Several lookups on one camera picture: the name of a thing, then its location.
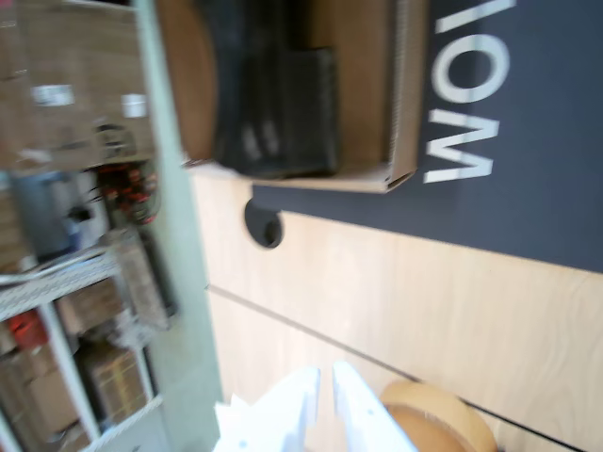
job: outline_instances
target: white object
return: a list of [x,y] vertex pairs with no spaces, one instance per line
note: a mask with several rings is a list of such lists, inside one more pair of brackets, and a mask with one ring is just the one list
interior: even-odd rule
[[21,447],[17,443],[16,438],[12,434],[12,430],[8,425],[7,419],[0,412],[0,441],[6,452],[21,452]]
[[[248,406],[233,395],[216,404],[220,439],[214,452],[293,452],[316,423],[320,371],[300,370]],[[335,412],[346,425],[350,452],[418,452],[365,381],[348,363],[333,365]]]
[[124,118],[144,118],[147,116],[147,96],[144,94],[124,94],[122,96]]
[[317,421],[320,371],[298,370],[260,398],[225,430],[214,452],[303,452],[306,427]]
[[333,364],[334,404],[350,452],[418,452],[383,404],[348,363]]
[[39,106],[62,106],[73,104],[71,85],[42,85],[31,89],[31,95]]
[[46,165],[53,161],[53,155],[46,149],[22,149],[19,156],[23,160],[31,160],[41,165]]

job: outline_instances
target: cardboard box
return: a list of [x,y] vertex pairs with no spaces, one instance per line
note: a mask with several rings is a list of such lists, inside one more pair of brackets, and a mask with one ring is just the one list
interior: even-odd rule
[[57,369],[57,362],[49,345],[20,350],[13,360],[21,374],[21,379],[27,383]]
[[24,72],[24,54],[15,52],[20,44],[15,8],[11,2],[4,2],[0,4],[0,80],[9,80]]
[[[217,89],[211,37],[204,21],[176,22],[177,14],[199,14],[187,0],[158,2],[164,47],[187,165],[195,172],[232,177],[211,161],[213,143],[195,138],[207,92]],[[428,0],[326,0],[315,5],[310,46],[331,44],[336,63],[341,171],[333,177],[255,181],[260,185],[386,192],[416,170],[427,51]],[[182,48],[197,48],[209,64],[186,65]],[[203,144],[196,148],[190,143]]]
[[82,359],[104,415],[119,424],[146,404],[136,357],[131,350],[95,347]]
[[[13,131],[0,146],[2,167],[81,170],[151,158],[155,146],[134,11],[59,0],[15,5],[19,45],[9,39],[2,45],[10,58],[26,57],[27,71],[0,79],[0,84],[19,80],[6,83],[6,89],[25,86],[13,100],[21,106],[19,114],[0,116],[4,124],[22,125],[0,125]],[[23,153],[38,166],[20,168],[17,157]]]
[[65,330],[80,334],[123,311],[122,298],[112,279],[72,292],[57,301]]
[[79,416],[58,370],[32,380],[28,389],[50,431],[63,431],[78,420]]
[[167,330],[170,321],[138,231],[112,230],[103,241],[114,251],[138,321],[154,330]]
[[0,408],[25,452],[57,450],[52,445],[53,431],[46,426],[12,357],[0,360]]

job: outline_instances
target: wooden floor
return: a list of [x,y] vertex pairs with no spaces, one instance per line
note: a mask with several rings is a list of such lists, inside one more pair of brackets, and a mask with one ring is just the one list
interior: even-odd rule
[[[248,182],[190,175],[226,397],[304,365],[324,390],[343,359],[377,393],[406,376],[490,412],[508,451],[603,450],[603,276],[290,213],[266,250]],[[322,397],[308,447],[344,450]]]

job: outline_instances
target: shelf rack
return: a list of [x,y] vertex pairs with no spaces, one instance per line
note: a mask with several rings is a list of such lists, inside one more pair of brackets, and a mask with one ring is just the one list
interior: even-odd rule
[[[3,275],[3,282],[10,279]],[[48,332],[49,341],[58,368],[61,371],[70,398],[79,415],[80,423],[90,439],[86,452],[100,450],[132,427],[149,412],[157,409],[163,399],[154,395],[151,378],[141,348],[134,349],[142,379],[147,404],[138,412],[101,433],[82,379],[69,348],[55,309],[54,301],[76,290],[95,284],[106,278],[115,278],[123,285],[122,271],[115,253],[110,248],[90,249],[54,266],[40,268],[24,275],[14,275],[15,285],[0,287],[0,321],[14,315],[38,309]],[[6,452],[22,452],[8,420],[0,412],[0,444]]]

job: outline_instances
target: black rubber mat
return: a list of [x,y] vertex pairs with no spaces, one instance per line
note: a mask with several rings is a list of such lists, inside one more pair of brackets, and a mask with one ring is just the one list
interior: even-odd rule
[[[387,195],[256,186],[254,202],[603,272],[603,31],[598,24],[603,2],[518,1],[436,33],[438,19],[484,3],[514,2],[432,0],[419,171],[410,181]],[[459,17],[468,16],[440,27],[458,24]],[[500,50],[496,40],[504,43],[510,62],[506,78],[482,100],[444,100],[441,87],[436,92],[432,82],[436,58],[452,42],[476,34],[495,37],[484,44],[495,51]],[[452,60],[449,80],[460,88],[476,87],[500,70],[493,66],[484,52],[464,53]],[[490,120],[490,130],[491,121],[497,121],[495,137],[467,142],[465,136],[463,144],[451,146],[491,159],[490,175],[425,183],[429,171],[465,168],[427,155],[430,142],[473,130],[430,122],[434,110]],[[452,120],[448,115],[440,122]]]

